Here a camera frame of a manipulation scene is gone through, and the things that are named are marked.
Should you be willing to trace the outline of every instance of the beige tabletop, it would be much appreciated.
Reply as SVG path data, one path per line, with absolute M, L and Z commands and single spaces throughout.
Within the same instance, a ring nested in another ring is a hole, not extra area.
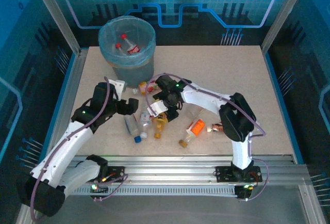
M 292 145 L 276 100 L 267 67 L 259 46 L 158 46 L 155 51 L 155 74 L 167 72 L 190 79 L 197 85 L 223 94 L 244 95 L 266 137 L 252 141 L 253 154 L 292 154 Z M 82 72 L 73 111 L 92 97 L 94 87 L 104 76 L 117 79 L 112 67 L 101 55 L 99 47 L 90 47 Z M 127 88 L 123 99 L 137 98 Z M 178 141 L 190 120 L 184 104 L 178 118 L 168 123 L 161 139 L 155 139 L 153 127 L 148 138 L 136 144 L 129 136 L 124 117 L 115 114 L 99 127 L 78 155 L 231 155 L 231 141 L 219 132 L 203 130 L 199 137 L 182 148 Z M 206 124 L 220 121 L 215 114 L 203 111 Z

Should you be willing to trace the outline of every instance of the transparent plastic bin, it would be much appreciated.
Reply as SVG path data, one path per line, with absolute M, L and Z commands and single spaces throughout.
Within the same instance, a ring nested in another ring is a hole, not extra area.
M 115 47 L 116 43 L 121 43 L 124 51 L 128 49 L 128 44 L 121 39 L 122 34 L 127 34 L 130 42 L 138 45 L 140 52 L 121 55 Z M 103 57 L 113 67 L 118 79 L 125 81 L 128 87 L 138 87 L 139 83 L 153 76 L 156 34 L 145 20 L 133 16 L 112 19 L 101 28 L 98 42 Z

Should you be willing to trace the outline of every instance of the coca-cola bottle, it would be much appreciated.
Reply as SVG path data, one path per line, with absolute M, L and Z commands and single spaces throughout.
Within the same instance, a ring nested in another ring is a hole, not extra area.
M 120 43 L 115 44 L 115 48 L 118 50 L 119 54 L 121 55 L 128 55 L 122 48 L 122 45 Z
M 122 37 L 122 39 L 123 39 L 125 42 L 127 42 L 127 44 L 128 44 L 127 52 L 128 52 L 130 55 L 140 52 L 140 48 L 139 48 L 136 44 L 134 44 L 134 43 L 132 43 L 131 41 L 129 41 L 129 40 L 127 39 L 127 35 L 126 35 L 126 34 L 122 34 L 121 37 Z

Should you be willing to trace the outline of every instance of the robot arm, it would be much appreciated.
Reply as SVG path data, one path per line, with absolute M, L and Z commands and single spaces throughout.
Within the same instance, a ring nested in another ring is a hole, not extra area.
M 154 99 L 159 101 L 151 105 L 154 113 L 149 109 L 150 114 L 157 116 L 161 112 L 165 112 L 168 121 L 172 121 L 178 117 L 178 103 L 185 102 L 198 105 L 219 115 L 224 133 L 233 145 L 233 172 L 238 180 L 243 180 L 253 166 L 253 161 L 249 157 L 249 142 L 251 142 L 249 137 L 254 125 L 225 100 L 234 102 L 253 120 L 256 120 L 252 110 L 243 95 L 239 93 L 234 95 L 220 94 L 201 88 L 191 81 L 187 82 L 195 89 L 183 81 L 176 82 L 167 75 L 159 77 L 156 83 L 162 92 L 154 95 Z
M 85 161 L 72 170 L 66 171 L 66 168 L 78 150 L 92 137 L 98 127 L 115 113 L 131 115 L 136 112 L 138 100 L 129 99 L 127 104 L 125 100 L 121 99 L 125 82 L 109 80 L 109 83 L 109 99 L 102 114 L 89 127 L 82 129 L 60 146 L 60 143 L 72 132 L 89 123 L 100 112 L 106 97 L 106 83 L 99 83 L 95 87 L 93 98 L 86 101 L 75 111 L 71 118 L 72 122 L 69 123 L 67 130 L 48 156 L 30 172 L 30 175 L 23 174 L 19 178 L 17 189 L 23 204 L 30 206 L 32 189 L 37 178 L 41 176 L 42 170 L 45 172 L 37 187 L 34 208 L 47 216 L 56 214 L 63 205 L 65 198 L 87 181 L 97 180 L 100 182 L 102 179 L 107 178 L 108 162 L 96 155 L 88 156 Z M 56 149 L 57 152 L 49 165 L 46 166 L 47 159 Z

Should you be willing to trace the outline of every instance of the glass wall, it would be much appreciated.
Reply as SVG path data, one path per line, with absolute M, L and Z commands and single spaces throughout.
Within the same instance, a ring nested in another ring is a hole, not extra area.
M 325 173 L 313 180 L 321 205 L 330 194 L 329 41 L 330 0 L 298 0 L 269 50 L 304 162 Z
M 150 22 L 157 45 L 260 45 L 284 0 L 57 0 L 84 46 L 120 15 Z
M 42 0 L 0 0 L 0 223 L 20 209 L 15 182 L 40 157 L 72 52 Z

